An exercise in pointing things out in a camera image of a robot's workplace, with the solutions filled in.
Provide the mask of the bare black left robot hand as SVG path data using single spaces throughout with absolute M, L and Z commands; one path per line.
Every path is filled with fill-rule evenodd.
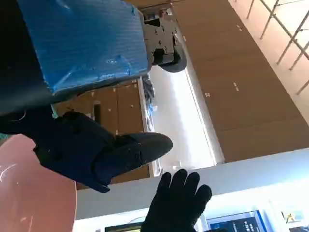
M 78 112 L 52 105 L 147 74 L 186 68 L 171 21 L 145 19 L 123 0 L 3 0 L 0 3 L 0 131 L 35 143 L 40 164 L 101 193 L 111 180 L 173 146 L 165 135 L 114 136 Z

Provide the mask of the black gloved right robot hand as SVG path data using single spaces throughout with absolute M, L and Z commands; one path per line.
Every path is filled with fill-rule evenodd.
M 180 169 L 162 175 L 142 232 L 194 232 L 194 226 L 212 197 L 208 185 L 199 186 L 197 172 Z

